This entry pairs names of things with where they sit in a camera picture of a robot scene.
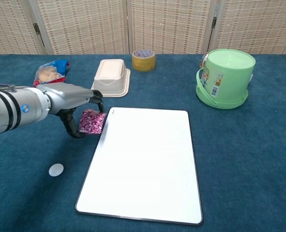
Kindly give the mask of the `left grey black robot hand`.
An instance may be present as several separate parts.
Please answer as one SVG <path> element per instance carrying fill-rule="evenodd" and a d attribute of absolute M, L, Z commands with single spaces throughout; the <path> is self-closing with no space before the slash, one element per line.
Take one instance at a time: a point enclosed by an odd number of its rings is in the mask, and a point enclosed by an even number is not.
<path fill-rule="evenodd" d="M 67 133 L 73 138 L 85 137 L 85 133 L 80 132 L 76 127 L 73 118 L 76 108 L 87 103 L 94 103 L 98 105 L 101 113 L 104 111 L 103 95 L 98 90 L 67 83 L 43 84 L 38 85 L 37 88 L 47 95 L 50 100 L 49 113 L 61 119 Z"/>

